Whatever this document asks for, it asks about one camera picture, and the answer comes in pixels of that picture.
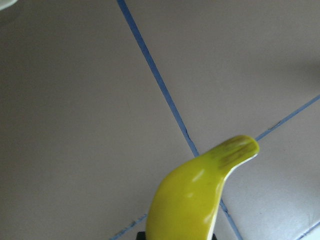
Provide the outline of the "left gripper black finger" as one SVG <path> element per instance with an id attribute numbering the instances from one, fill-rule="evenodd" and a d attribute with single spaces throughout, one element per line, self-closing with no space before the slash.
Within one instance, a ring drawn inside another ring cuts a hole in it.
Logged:
<path id="1" fill-rule="evenodd" d="M 146 232 L 145 231 L 139 231 L 136 234 L 136 240 L 146 240 Z"/>

